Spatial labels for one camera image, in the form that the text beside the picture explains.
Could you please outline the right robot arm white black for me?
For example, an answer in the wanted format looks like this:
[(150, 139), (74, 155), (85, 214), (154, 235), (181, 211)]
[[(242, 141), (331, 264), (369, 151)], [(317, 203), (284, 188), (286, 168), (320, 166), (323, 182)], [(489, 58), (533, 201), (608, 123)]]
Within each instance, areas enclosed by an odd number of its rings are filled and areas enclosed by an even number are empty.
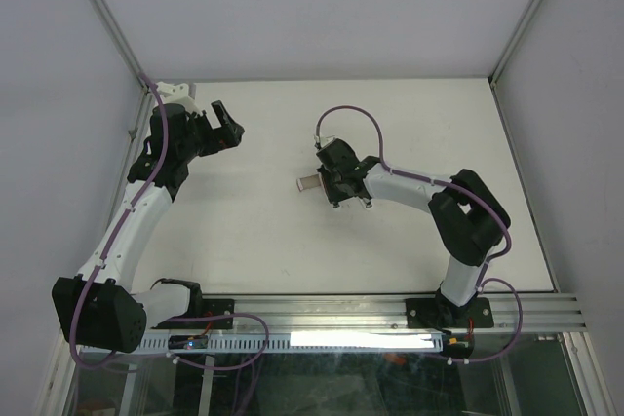
[(432, 216), (449, 261), (432, 310), (421, 319), (437, 328), (466, 321), (494, 249), (504, 243), (505, 254), (511, 247), (511, 219), (481, 178), (461, 170), (440, 179), (393, 169), (375, 156), (360, 160), (339, 138), (318, 142), (316, 149), (321, 185), (334, 207), (358, 199), (369, 208), (382, 200)]

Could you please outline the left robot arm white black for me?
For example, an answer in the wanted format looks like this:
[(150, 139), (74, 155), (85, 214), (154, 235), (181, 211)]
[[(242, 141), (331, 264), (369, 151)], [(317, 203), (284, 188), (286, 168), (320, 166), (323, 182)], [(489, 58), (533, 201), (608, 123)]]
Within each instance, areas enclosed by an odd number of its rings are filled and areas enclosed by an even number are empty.
[(60, 277), (52, 298), (65, 340), (71, 345), (131, 353), (144, 332), (174, 318), (193, 326), (204, 316), (201, 287), (165, 278), (132, 293), (141, 259), (196, 159), (237, 147), (245, 132), (221, 101), (212, 109), (218, 127), (204, 112), (181, 103), (155, 108), (149, 135), (131, 165), (121, 205), (95, 252), (71, 277)]

